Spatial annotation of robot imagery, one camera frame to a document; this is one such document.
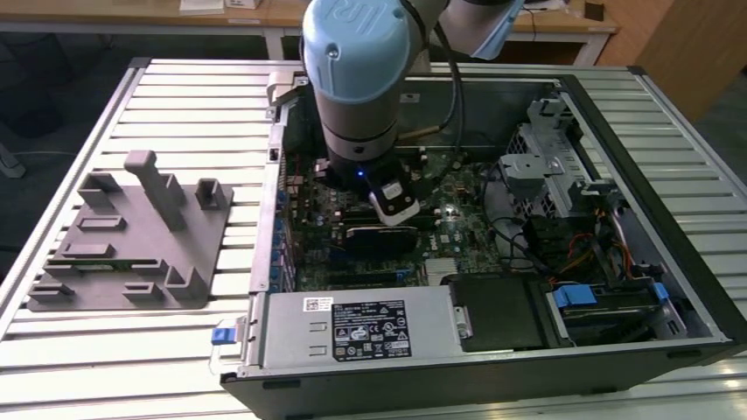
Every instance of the floor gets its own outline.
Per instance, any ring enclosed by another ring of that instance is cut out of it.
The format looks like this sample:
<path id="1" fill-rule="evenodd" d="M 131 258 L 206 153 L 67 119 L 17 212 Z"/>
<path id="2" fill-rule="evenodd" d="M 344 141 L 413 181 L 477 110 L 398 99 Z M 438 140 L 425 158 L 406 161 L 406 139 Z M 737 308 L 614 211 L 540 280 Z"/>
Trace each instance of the floor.
<path id="1" fill-rule="evenodd" d="M 266 58 L 264 41 L 256 37 L 238 39 L 115 36 L 113 41 L 113 47 L 107 49 L 93 35 L 59 35 L 59 45 L 75 74 L 69 84 L 50 89 L 50 97 L 61 113 L 63 125 L 49 135 L 29 139 L 17 136 L 0 124 L 0 139 L 11 152 L 77 152 L 126 69 L 126 63 L 133 57 L 257 60 Z M 289 38 L 285 50 L 290 59 L 296 54 L 294 47 Z M 747 76 L 740 76 L 708 115 L 694 126 L 741 180 L 747 181 L 744 115 Z M 14 260 L 14 252 L 7 251 L 23 245 L 70 165 L 73 156 L 69 154 L 18 155 L 26 175 L 21 179 L 0 177 L 0 281 Z"/>

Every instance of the blue latch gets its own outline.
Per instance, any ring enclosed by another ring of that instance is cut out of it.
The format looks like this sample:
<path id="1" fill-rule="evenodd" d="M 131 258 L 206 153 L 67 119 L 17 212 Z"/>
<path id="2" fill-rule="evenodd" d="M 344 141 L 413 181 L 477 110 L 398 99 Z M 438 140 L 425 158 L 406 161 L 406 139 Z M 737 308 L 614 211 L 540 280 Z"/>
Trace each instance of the blue latch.
<path id="1" fill-rule="evenodd" d="M 552 292 L 557 308 L 576 305 L 593 305 L 596 297 L 593 296 L 592 287 L 586 284 L 572 284 L 561 286 Z"/>
<path id="2" fill-rule="evenodd" d="M 209 342 L 213 346 L 236 344 L 236 328 L 213 328 Z"/>
<path id="3" fill-rule="evenodd" d="M 656 293 L 656 298 L 658 303 L 662 303 L 668 299 L 668 291 L 662 283 L 653 283 L 653 293 Z"/>

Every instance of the warning label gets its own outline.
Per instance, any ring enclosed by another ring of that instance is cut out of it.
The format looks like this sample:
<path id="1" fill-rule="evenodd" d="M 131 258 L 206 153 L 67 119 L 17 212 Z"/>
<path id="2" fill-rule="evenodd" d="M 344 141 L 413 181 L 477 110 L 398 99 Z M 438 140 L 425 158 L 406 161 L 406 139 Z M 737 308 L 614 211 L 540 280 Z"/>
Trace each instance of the warning label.
<path id="1" fill-rule="evenodd" d="M 333 304 L 330 325 L 336 361 L 412 356 L 404 300 Z"/>

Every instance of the metal table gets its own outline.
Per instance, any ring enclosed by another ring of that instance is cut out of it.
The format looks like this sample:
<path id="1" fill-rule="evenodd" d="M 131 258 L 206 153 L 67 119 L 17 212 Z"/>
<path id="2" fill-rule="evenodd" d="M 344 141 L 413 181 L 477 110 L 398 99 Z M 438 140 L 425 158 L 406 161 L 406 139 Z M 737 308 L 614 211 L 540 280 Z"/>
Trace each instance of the metal table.
<path id="1" fill-rule="evenodd" d="M 210 372 L 210 328 L 248 308 L 257 200 L 268 138 L 266 84 L 294 62 L 154 59 L 127 69 L 0 288 L 0 419 L 246 419 Z M 434 65 L 433 70 L 446 72 Z M 747 314 L 747 188 L 646 76 L 625 68 L 465 65 L 465 73 L 573 73 L 689 240 Z M 58 244 L 89 171 L 121 169 L 126 152 L 158 152 L 184 184 L 238 184 L 212 300 L 196 311 L 30 312 L 25 292 Z M 598 156 L 590 158 L 605 173 Z M 629 391 L 425 409 L 356 418 L 744 418 L 747 359 L 672 372 Z M 224 347 L 222 362 L 238 360 Z"/>

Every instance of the metal bracket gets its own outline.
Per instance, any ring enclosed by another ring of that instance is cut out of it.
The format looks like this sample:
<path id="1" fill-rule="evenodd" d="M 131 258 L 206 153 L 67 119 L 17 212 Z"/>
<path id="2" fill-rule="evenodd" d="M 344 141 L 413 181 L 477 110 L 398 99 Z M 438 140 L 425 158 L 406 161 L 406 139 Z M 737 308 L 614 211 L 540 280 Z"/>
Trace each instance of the metal bracket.
<path id="1" fill-rule="evenodd" d="M 266 81 L 266 101 L 269 106 L 282 105 L 294 98 L 294 73 L 272 72 Z"/>

